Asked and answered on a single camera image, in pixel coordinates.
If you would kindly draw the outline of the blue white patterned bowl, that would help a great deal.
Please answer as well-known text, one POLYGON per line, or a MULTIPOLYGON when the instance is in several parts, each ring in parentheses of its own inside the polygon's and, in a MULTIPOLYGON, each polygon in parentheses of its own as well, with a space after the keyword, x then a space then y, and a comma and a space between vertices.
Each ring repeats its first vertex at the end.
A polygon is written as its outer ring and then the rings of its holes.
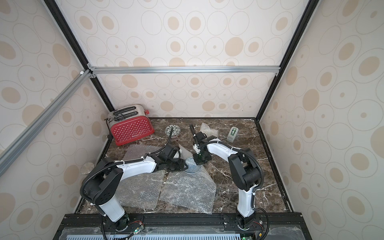
POLYGON ((197 165, 193 158, 186 159, 185 163, 188 166, 185 169, 187 174, 195 174, 201 169, 201 166, 197 165))

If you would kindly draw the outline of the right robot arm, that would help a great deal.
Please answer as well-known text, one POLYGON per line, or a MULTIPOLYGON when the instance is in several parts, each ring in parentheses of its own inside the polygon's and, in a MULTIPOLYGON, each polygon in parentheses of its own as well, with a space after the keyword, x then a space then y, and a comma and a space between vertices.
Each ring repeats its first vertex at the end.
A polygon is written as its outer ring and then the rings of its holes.
POLYGON ((264 173, 254 153, 249 148, 232 147, 202 132, 193 133, 193 138, 196 165, 211 161, 213 155, 229 164, 232 180, 239 189, 237 222, 241 228, 247 227, 256 216, 254 193, 264 184, 264 173))

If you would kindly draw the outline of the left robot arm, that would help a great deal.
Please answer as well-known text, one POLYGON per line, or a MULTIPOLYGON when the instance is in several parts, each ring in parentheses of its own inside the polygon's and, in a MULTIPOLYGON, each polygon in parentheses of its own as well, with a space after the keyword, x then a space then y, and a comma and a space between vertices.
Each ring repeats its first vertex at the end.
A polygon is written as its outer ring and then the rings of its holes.
POLYGON ((113 161, 102 159, 86 176, 80 188, 82 198, 96 206, 98 211, 113 223, 126 217, 126 212, 116 197, 122 180, 158 171, 182 172, 189 167, 181 157, 179 147, 166 144, 161 149, 146 153, 134 160, 113 161))

